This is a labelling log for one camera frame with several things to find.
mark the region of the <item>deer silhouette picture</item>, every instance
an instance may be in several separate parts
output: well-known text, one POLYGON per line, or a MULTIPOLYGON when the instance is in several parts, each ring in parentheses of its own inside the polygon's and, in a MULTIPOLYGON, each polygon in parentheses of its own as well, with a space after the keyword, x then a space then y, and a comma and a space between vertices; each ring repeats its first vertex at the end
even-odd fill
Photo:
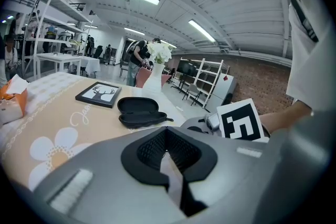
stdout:
POLYGON ((94 92, 94 96, 92 97, 92 99, 96 99, 96 100, 101 100, 101 97, 105 94, 114 94, 116 91, 114 91, 113 89, 111 89, 111 92, 106 92, 104 91, 104 93, 100 93, 99 92, 99 88, 100 86, 95 86, 92 88, 93 92, 94 92))

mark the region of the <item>person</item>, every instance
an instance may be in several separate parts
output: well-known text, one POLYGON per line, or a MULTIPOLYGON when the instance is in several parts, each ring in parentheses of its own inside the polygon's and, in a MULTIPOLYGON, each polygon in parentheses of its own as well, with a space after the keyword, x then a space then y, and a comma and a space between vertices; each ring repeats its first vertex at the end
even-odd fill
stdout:
POLYGON ((86 42, 87 42, 87 45, 85 48, 85 54, 87 55, 89 51, 89 55, 91 55, 92 48, 91 48, 91 36, 90 35, 88 35, 88 39, 86 42))
MULTIPOLYGON (((37 30, 37 19, 36 19, 36 13, 33 12, 31 21, 27 26, 26 39, 34 38, 36 36, 36 30, 37 30)), ((30 56, 31 43, 32 43, 32 41, 26 41, 25 56, 30 56)))
POLYGON ((18 28, 18 23, 20 19, 20 13, 17 13, 15 18, 12 20, 10 28, 9 28, 9 34, 16 34, 17 28, 18 28))
POLYGON ((5 43, 0 35, 0 89, 7 83, 5 62, 5 43))
MULTIPOLYGON (((154 38, 152 40, 153 43, 161 43, 159 38, 154 38)), ((132 53, 128 65, 128 72, 127 72, 127 85, 135 87, 136 85, 136 75, 138 74, 139 69, 142 65, 145 64, 145 59, 149 58, 151 55, 148 52, 147 48, 147 41, 142 40, 140 41, 132 53)))
POLYGON ((314 111, 336 107, 336 37, 332 18, 322 0, 296 1, 306 19, 302 20, 294 5, 289 6, 293 58, 286 93, 295 102, 284 111, 260 116, 270 133, 289 128, 314 111))
POLYGON ((106 48, 105 50, 105 58, 104 58, 104 62, 105 62, 105 65, 109 65, 110 64, 110 59, 111 59, 111 45, 109 44, 108 47, 106 48))
POLYGON ((16 74, 17 50, 14 48, 14 34, 7 35, 5 49, 6 78, 10 80, 16 74))

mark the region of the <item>brick wall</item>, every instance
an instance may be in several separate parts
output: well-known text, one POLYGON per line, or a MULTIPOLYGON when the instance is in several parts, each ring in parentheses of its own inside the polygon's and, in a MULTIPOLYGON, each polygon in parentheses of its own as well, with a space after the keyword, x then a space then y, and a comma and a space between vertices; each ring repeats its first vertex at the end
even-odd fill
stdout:
MULTIPOLYGON (((181 55, 173 55, 170 68, 177 68, 181 55)), ((259 114, 277 112, 292 104, 292 98, 286 95, 290 68, 246 57, 183 55, 184 59, 207 61, 224 60, 230 66, 229 75, 236 77, 237 86, 233 102, 252 98, 259 114)))

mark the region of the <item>white shelving unit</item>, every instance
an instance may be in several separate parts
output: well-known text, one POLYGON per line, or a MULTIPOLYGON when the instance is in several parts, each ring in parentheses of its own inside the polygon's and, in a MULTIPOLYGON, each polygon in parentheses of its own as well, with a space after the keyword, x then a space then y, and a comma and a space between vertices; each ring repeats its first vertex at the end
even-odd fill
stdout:
MULTIPOLYGON (((181 58, 181 61, 191 61, 191 62, 199 62, 200 63, 200 66, 199 68, 197 68, 196 70, 198 70, 198 73, 194 78, 194 82, 193 84, 197 85, 197 82, 200 81, 203 83, 203 86, 204 84, 209 84, 211 85, 211 89, 210 91, 206 91, 203 89, 203 86, 200 88, 200 87, 197 87, 201 93, 204 94, 204 96, 206 96, 205 99, 202 99, 202 95, 199 97, 198 99, 198 102, 201 103, 203 106, 202 108, 205 108, 210 96, 211 96, 211 93, 213 92, 214 88, 215 88, 215 85, 216 85, 216 82, 217 82, 217 79, 219 77, 219 75, 222 73, 222 67, 226 68, 226 73, 228 72, 229 70, 229 66, 226 66, 224 63, 223 63, 223 60, 221 62, 213 62, 213 61, 206 61, 205 58, 203 58, 202 60, 193 60, 193 59, 183 59, 181 58), (204 67, 207 66, 207 69, 210 69, 211 67, 215 67, 215 68, 218 68, 218 71, 217 72, 213 72, 213 71, 210 71, 210 70, 206 70, 206 69, 203 69, 204 67), (214 79, 214 82, 211 82, 211 81, 207 81, 206 79, 200 79, 199 76, 201 73, 205 73, 209 76, 213 76, 215 77, 214 79)), ((172 78, 172 82, 173 84, 176 86, 176 87, 179 87, 180 85, 180 79, 176 76, 181 76, 182 73, 180 72, 175 72, 175 75, 174 77, 172 78)), ((182 91, 186 92, 188 86, 190 85, 190 83, 188 82, 184 82, 184 85, 182 86, 182 91)))
POLYGON ((47 38, 40 38, 40 34, 41 34, 41 27, 43 23, 46 24, 50 24, 50 25, 54 25, 56 27, 60 27, 64 30, 67 30, 69 32, 73 32, 75 35, 78 33, 81 34, 85 34, 85 35, 89 35, 90 33, 90 27, 88 28, 87 31, 81 30, 75 26, 72 25, 68 25, 67 22, 62 22, 58 19, 55 19, 49 15, 46 15, 46 11, 48 9, 49 6, 52 6, 56 9, 58 9, 59 11, 61 11, 62 13, 68 15, 69 17, 73 18, 74 20, 78 21, 78 22, 86 22, 89 23, 90 26, 92 25, 92 21, 90 21, 88 18, 86 18, 81 12, 79 12, 78 10, 76 10, 75 8, 73 8, 69 3, 67 3, 65 0, 36 0, 33 6, 33 10, 30 14, 29 20, 28 20, 28 24, 31 20, 31 15, 33 12, 35 12, 37 14, 37 4, 39 1, 42 1, 44 3, 46 3, 46 7, 42 12, 41 16, 37 17, 37 22, 38 22, 38 26, 37 26, 37 31, 36 31, 36 37, 37 38, 31 38, 31 37, 27 37, 27 28, 25 31, 25 35, 24 35, 24 42, 23 42, 23 63, 25 63, 25 58, 26 59, 30 59, 29 63, 27 65, 26 68, 24 68, 24 64, 23 66, 23 75, 25 75, 26 70, 28 68, 28 66, 30 65, 31 62, 34 63, 34 80, 36 80, 36 76, 37 76, 37 57, 40 57, 42 54, 37 54, 37 44, 39 41, 41 42, 55 42, 55 43, 62 43, 62 44, 66 44, 68 47, 71 47, 72 45, 76 45, 75 42, 69 42, 69 41, 64 41, 64 40, 58 40, 58 39, 47 39, 47 38), (25 51, 25 45, 27 41, 33 41, 34 42, 34 54, 33 56, 24 56, 24 51, 25 51))

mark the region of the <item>white flower print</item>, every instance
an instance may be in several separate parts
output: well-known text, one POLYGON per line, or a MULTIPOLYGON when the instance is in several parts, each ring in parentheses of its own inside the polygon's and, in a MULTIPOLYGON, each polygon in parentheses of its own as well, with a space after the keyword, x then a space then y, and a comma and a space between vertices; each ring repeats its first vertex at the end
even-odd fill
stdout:
POLYGON ((34 159, 43 162, 30 172, 28 186, 31 191, 33 191, 51 171, 91 145, 91 143, 84 143, 72 147, 77 138, 77 130, 67 127, 57 132, 55 143, 45 136, 33 141, 30 146, 30 155, 34 159))

